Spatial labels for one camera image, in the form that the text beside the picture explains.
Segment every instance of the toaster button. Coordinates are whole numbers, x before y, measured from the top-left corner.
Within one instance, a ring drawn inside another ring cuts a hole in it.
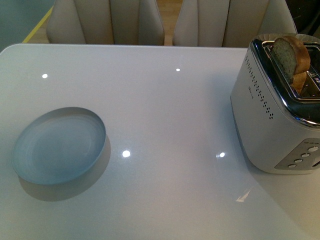
[[[310,153],[303,153],[303,154],[301,154],[301,157],[303,157],[303,158],[306,158],[306,157],[309,157],[310,156]]]
[[[308,151],[309,151],[309,152],[315,152],[315,151],[317,151],[318,149],[319,149],[319,147],[317,147],[317,146],[312,146],[312,147],[308,148]]]

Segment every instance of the toaster vent holes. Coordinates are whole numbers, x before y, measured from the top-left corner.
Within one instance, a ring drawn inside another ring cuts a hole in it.
[[[267,105],[267,101],[265,100],[265,96],[263,95],[263,92],[260,89],[260,85],[258,84],[256,76],[252,70],[248,56],[245,57],[245,62],[246,62],[246,67],[248,69],[251,81],[252,81],[253,86],[255,88],[255,92],[256,92],[258,98],[260,98],[260,102],[261,102],[261,104],[263,104],[263,108],[265,109],[265,114],[267,114],[269,116],[270,120],[274,119],[274,114],[271,112],[270,107],[268,107],[268,105]]]

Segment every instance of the glossy table surface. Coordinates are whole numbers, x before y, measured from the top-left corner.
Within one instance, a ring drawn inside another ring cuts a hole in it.
[[[245,54],[172,46],[5,49],[1,239],[320,239],[320,170],[269,174],[242,153],[230,94]],[[102,119],[108,139],[101,158],[65,184],[19,178],[11,164],[19,134],[63,107]]]

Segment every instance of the toaster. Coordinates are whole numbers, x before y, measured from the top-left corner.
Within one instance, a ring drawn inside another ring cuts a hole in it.
[[[320,41],[302,42],[311,64],[300,94],[279,68],[274,40],[256,37],[230,96],[243,153],[272,174],[310,174],[320,168]]]

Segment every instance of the white chair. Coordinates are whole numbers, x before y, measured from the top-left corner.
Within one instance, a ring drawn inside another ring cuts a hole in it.
[[[269,33],[297,33],[285,0],[183,0],[172,44],[247,48]]]
[[[46,33],[54,44],[165,42],[156,0],[56,0]]]

